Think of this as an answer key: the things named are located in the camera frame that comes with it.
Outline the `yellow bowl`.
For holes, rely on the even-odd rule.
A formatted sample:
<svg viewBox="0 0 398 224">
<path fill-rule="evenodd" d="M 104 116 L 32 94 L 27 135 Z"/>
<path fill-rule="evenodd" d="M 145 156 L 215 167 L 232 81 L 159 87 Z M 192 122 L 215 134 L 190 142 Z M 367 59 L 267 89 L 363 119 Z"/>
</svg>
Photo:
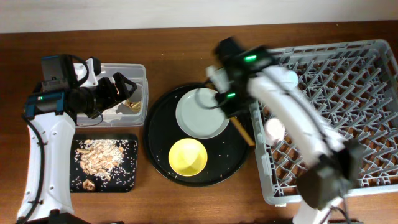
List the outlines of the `yellow bowl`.
<svg viewBox="0 0 398 224">
<path fill-rule="evenodd" d="M 178 175 L 192 177 L 206 166 L 208 153 L 204 145 L 192 138 L 177 141 L 169 151 L 169 165 Z"/>
</svg>

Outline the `wooden chopstick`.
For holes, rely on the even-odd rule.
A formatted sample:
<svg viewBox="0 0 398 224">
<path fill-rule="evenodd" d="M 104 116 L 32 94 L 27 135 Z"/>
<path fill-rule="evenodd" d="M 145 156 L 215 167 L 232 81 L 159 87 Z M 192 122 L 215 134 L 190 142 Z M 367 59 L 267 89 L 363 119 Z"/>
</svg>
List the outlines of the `wooden chopstick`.
<svg viewBox="0 0 398 224">
<path fill-rule="evenodd" d="M 242 124 L 239 122 L 239 120 L 236 117 L 231 117 L 229 119 L 234 127 L 238 130 L 238 133 L 243 137 L 243 139 L 246 141 L 248 146 L 254 147 L 256 144 L 248 134 L 248 132 L 245 130 L 245 128 L 242 126 Z"/>
</svg>

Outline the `white tissue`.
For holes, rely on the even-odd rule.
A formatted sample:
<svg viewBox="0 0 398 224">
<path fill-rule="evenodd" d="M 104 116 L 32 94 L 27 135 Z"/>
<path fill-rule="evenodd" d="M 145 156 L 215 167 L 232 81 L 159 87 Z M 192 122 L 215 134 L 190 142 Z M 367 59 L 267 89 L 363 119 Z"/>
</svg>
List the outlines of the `white tissue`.
<svg viewBox="0 0 398 224">
<path fill-rule="evenodd" d="M 124 104 L 118 104 L 110 109 L 106 109 L 102 112 L 103 116 L 108 115 L 122 115 L 122 114 L 132 114 L 132 110 Z"/>
</svg>

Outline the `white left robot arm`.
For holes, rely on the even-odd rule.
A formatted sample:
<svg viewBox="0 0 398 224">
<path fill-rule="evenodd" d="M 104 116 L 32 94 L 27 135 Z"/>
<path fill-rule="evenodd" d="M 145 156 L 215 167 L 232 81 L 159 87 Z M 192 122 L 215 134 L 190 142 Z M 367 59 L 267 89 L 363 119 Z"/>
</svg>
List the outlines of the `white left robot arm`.
<svg viewBox="0 0 398 224">
<path fill-rule="evenodd" d="M 70 196 L 70 152 L 78 114 L 89 118 L 130 98 L 137 85 L 119 72 L 97 79 L 101 62 L 76 55 L 42 57 L 43 81 L 24 104 L 29 166 L 17 223 L 83 223 Z"/>
</svg>

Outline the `light grey plate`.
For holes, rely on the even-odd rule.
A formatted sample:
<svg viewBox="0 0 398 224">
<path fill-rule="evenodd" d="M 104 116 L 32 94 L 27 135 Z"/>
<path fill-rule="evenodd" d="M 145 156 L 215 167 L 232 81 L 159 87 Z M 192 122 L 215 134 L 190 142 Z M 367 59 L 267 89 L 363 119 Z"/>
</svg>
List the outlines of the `light grey plate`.
<svg viewBox="0 0 398 224">
<path fill-rule="evenodd" d="M 193 89 L 184 94 L 177 103 L 175 117 L 177 124 L 187 135 L 197 139 L 209 139 L 221 134 L 229 125 L 229 119 L 220 108 L 208 110 L 202 108 L 196 101 L 207 106 L 216 106 L 216 91 L 201 88 L 199 93 Z"/>
</svg>

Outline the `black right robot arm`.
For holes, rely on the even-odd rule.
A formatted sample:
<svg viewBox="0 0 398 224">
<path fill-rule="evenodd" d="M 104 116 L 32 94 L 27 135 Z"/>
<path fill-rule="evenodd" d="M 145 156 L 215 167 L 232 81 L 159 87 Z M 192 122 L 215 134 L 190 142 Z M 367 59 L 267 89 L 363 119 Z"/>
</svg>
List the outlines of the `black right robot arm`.
<svg viewBox="0 0 398 224">
<path fill-rule="evenodd" d="M 226 117 L 237 116 L 260 101 L 282 122 L 308 166 L 297 178 L 302 203 L 292 223 L 327 223 L 331 212 L 338 210 L 351 223 L 347 208 L 339 204 L 345 203 L 345 195 L 356 185 L 364 146 L 344 138 L 325 121 L 291 84 L 289 70 L 276 63 L 267 47 L 245 50 L 228 37 L 219 42 L 214 54 L 222 68 L 207 74 Z"/>
</svg>

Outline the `gold foil wrapper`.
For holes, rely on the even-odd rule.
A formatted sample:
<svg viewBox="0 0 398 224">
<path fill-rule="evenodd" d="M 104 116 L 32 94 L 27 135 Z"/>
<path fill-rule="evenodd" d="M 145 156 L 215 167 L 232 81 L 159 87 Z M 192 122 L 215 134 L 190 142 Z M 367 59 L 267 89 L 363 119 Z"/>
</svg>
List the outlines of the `gold foil wrapper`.
<svg viewBox="0 0 398 224">
<path fill-rule="evenodd" d="M 131 102 L 129 99 L 127 99 L 124 102 L 124 105 L 128 107 L 133 113 L 139 113 L 141 110 L 141 102 Z"/>
</svg>

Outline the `light blue cup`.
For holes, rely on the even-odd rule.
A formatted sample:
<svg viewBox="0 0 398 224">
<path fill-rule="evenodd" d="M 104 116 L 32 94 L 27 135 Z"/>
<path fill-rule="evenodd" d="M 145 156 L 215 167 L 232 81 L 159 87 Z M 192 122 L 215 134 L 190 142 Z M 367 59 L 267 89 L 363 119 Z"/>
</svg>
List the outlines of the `light blue cup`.
<svg viewBox="0 0 398 224">
<path fill-rule="evenodd" d="M 285 73 L 285 84 L 289 89 L 296 88 L 299 84 L 298 75 L 294 71 L 288 70 Z"/>
</svg>

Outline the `pink cup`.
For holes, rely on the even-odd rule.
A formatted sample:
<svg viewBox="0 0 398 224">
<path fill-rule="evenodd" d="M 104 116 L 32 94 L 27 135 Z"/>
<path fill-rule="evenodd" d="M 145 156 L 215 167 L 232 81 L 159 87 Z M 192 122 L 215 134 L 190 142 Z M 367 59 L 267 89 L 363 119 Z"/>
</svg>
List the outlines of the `pink cup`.
<svg viewBox="0 0 398 224">
<path fill-rule="evenodd" d="M 275 146 L 285 137 L 285 127 L 277 118 L 268 119 L 263 126 L 266 144 Z"/>
</svg>

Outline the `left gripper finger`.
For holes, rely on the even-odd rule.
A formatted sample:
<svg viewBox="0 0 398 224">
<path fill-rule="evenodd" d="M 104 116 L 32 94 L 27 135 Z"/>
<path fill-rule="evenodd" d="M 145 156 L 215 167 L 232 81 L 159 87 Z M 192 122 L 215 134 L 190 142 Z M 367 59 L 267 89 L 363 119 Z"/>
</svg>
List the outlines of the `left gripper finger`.
<svg viewBox="0 0 398 224">
<path fill-rule="evenodd" d="M 113 75 L 115 81 L 114 85 L 118 91 L 119 96 L 132 96 L 137 90 L 137 85 L 133 81 L 126 78 L 121 73 L 117 72 Z"/>
<path fill-rule="evenodd" d="M 95 95 L 93 97 L 93 106 L 90 107 L 86 115 L 89 118 L 96 118 L 106 110 L 117 108 L 123 101 L 130 97 L 130 94 Z"/>
</svg>

